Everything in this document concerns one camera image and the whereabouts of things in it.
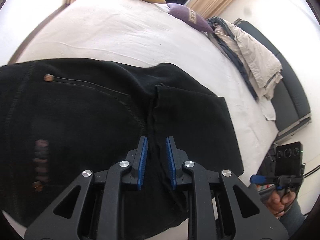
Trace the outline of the grey sleeve right forearm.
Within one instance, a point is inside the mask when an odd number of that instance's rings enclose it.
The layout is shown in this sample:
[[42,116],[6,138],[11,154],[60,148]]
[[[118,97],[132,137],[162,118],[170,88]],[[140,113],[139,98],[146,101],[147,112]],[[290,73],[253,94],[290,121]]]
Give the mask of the grey sleeve right forearm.
[[302,226],[304,220],[305,217],[296,200],[293,202],[287,213],[280,217],[280,222],[287,230],[289,238]]

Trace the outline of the person right hand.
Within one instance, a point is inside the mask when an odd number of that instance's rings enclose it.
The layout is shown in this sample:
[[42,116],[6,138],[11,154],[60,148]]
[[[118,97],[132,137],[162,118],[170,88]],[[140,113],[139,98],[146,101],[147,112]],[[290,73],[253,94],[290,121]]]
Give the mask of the person right hand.
[[273,191],[265,203],[267,209],[279,219],[285,214],[296,198],[296,194],[289,191],[282,197],[277,191]]

